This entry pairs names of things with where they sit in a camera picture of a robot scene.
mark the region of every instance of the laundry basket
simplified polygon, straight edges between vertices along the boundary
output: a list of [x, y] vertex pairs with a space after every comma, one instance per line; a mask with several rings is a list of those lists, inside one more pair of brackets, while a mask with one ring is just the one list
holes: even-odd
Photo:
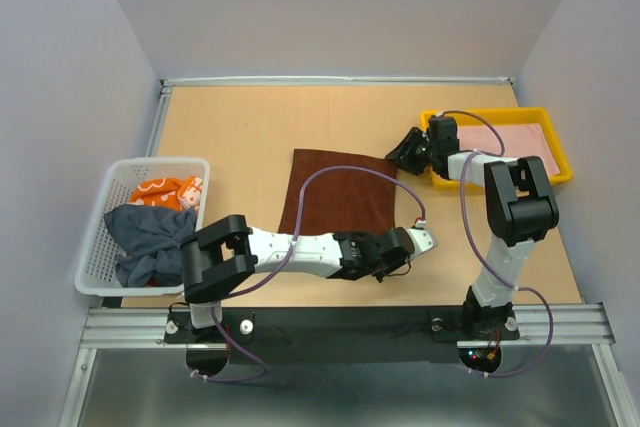
[[123, 287], [116, 278], [116, 255], [124, 252], [109, 234], [103, 216], [115, 207], [127, 203], [142, 182], [161, 177], [186, 179], [191, 175], [203, 180], [202, 198], [196, 221], [198, 230], [202, 227], [209, 187], [209, 163], [206, 160], [193, 157], [140, 157], [120, 160], [111, 166], [100, 189], [82, 243], [75, 278], [76, 289], [79, 292], [101, 297], [157, 296], [182, 292], [182, 285]]

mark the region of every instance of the orange and white patterned cloth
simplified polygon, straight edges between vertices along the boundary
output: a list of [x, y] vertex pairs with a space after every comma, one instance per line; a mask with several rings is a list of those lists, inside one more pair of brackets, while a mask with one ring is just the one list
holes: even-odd
[[187, 180], [173, 177], [148, 180], [140, 184], [129, 199], [130, 204], [168, 207], [197, 212], [202, 198], [202, 179], [192, 175]]

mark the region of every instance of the white plastic basket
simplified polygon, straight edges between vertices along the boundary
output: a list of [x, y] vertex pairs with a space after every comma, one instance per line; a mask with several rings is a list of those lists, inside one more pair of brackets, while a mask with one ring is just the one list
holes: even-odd
[[160, 177], [186, 179], [190, 175], [203, 180], [202, 198], [196, 221], [198, 230], [202, 227], [209, 188], [209, 163], [206, 160], [194, 157], [140, 157], [120, 160], [111, 166], [100, 189], [91, 214], [89, 229], [82, 242], [75, 279], [79, 292], [101, 297], [149, 297], [182, 292], [182, 285], [122, 287], [116, 278], [115, 257], [123, 251], [109, 234], [103, 216], [119, 205], [127, 203], [142, 182]]

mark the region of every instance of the wooden table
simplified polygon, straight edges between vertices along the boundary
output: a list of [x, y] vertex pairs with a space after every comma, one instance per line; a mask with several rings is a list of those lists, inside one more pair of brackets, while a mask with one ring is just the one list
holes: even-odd
[[[374, 157], [394, 148], [423, 110], [515, 107], [510, 86], [215, 86], [176, 87], [158, 155], [203, 157], [211, 164], [205, 225], [229, 214], [277, 231], [294, 148], [336, 150]], [[427, 175], [398, 172], [424, 200], [439, 246], [413, 263], [410, 275], [379, 284], [286, 273], [225, 306], [459, 305], [480, 272], [467, 243], [456, 193], [437, 192]], [[474, 236], [486, 251], [490, 230], [484, 197], [470, 194]], [[396, 191], [396, 224], [410, 226], [415, 201]], [[258, 280], [255, 275], [243, 285]], [[581, 303], [558, 230], [547, 234], [519, 282], [539, 289], [551, 303]], [[123, 307], [166, 306], [175, 296], [125, 298]], [[537, 303], [528, 293], [515, 302]]]

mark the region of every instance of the folded brown towel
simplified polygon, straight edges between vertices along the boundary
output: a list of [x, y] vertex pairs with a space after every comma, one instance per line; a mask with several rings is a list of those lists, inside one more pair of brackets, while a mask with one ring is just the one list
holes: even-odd
[[[390, 161], [324, 150], [295, 149], [278, 232], [293, 234], [302, 184], [313, 173], [334, 165], [365, 167], [395, 178]], [[300, 235], [365, 231], [381, 234], [395, 226], [395, 184], [366, 172], [336, 170], [317, 177], [307, 188]]]

